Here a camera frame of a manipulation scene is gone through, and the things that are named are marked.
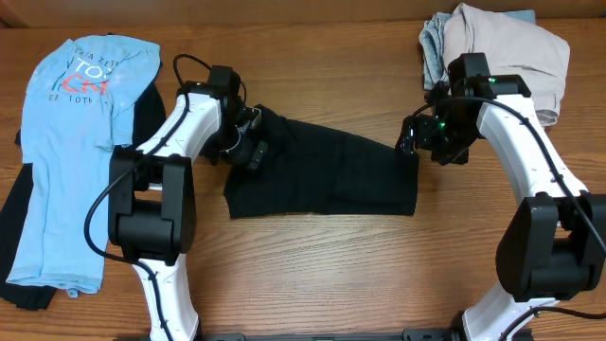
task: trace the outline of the folded clothes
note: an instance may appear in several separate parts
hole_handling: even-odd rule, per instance
[[[503,14],[536,24],[534,10],[515,10]],[[442,58],[444,54],[444,26],[453,17],[450,13],[436,13],[431,20],[425,22],[419,35],[419,42],[423,48],[423,87],[431,90],[439,81],[448,81],[448,64]]]
[[[84,217],[108,185],[114,146],[133,139],[134,103],[160,65],[156,44],[123,36],[66,41],[27,85],[21,142],[33,164],[33,190],[8,283],[98,291],[104,259],[87,245]],[[104,248],[107,199],[91,223]]]
[[[165,121],[162,98],[152,83],[134,104],[133,145],[126,149],[134,149],[152,138]],[[15,144],[21,146],[21,131],[17,132]],[[17,308],[38,310],[48,307],[55,295],[54,287],[5,283],[21,238],[32,188],[31,164],[25,164],[0,211],[0,297],[15,304]]]
[[[259,109],[261,128],[252,138],[269,147],[258,172],[230,172],[223,194],[232,219],[288,212],[415,212],[416,155]]]
[[[557,122],[570,57],[565,40],[530,23],[461,4],[444,27],[444,64],[469,52],[484,52],[492,75],[522,76],[541,124]]]

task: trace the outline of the black cloth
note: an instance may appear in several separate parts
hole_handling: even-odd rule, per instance
[[[274,213],[412,215],[419,157],[261,109],[258,172],[233,168],[223,195],[232,219]]]
[[[162,98],[152,83],[134,104],[133,145],[128,149],[135,149],[150,139],[165,121],[166,112]],[[21,131],[17,132],[15,136],[17,145],[21,145],[20,133]],[[31,164],[25,164],[0,211],[0,297],[14,303],[18,308],[38,310],[48,307],[55,295],[55,288],[6,283],[21,239],[32,188]]]

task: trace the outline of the light blue t-shirt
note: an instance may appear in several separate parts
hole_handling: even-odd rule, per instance
[[[68,40],[36,67],[21,127],[34,186],[8,283],[98,291],[104,259],[86,244],[84,218],[108,185],[114,146],[132,143],[134,103],[159,67],[158,45],[117,35]],[[90,232],[104,249],[107,198]]]

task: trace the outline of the beige shirt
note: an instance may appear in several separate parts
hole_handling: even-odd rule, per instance
[[[468,52],[484,52],[492,75],[522,76],[542,125],[557,122],[570,57],[564,39],[505,14],[461,4],[444,28],[444,64]]]

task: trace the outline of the wooden table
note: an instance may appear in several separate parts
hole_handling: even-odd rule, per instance
[[[542,20],[570,44],[561,119],[549,133],[574,174],[606,193],[606,21]],[[0,200],[21,168],[13,145],[27,81],[68,38],[107,31],[159,43],[157,86],[167,110],[172,57],[230,65],[249,103],[288,118],[393,145],[401,120],[423,104],[422,22],[314,26],[5,29],[0,31]],[[187,80],[206,71],[182,62]],[[470,163],[441,167],[421,154],[414,217],[276,216],[231,221],[222,195],[229,167],[194,168],[198,230],[187,255],[189,288],[206,332],[398,332],[446,327],[497,280],[494,255],[516,209],[488,142]],[[116,247],[109,248],[118,252]],[[606,284],[563,307],[606,310]],[[143,291],[130,266],[108,261],[97,295],[55,295],[46,311],[0,302],[1,340],[110,340],[148,332]],[[544,314],[539,340],[605,339],[606,323]]]

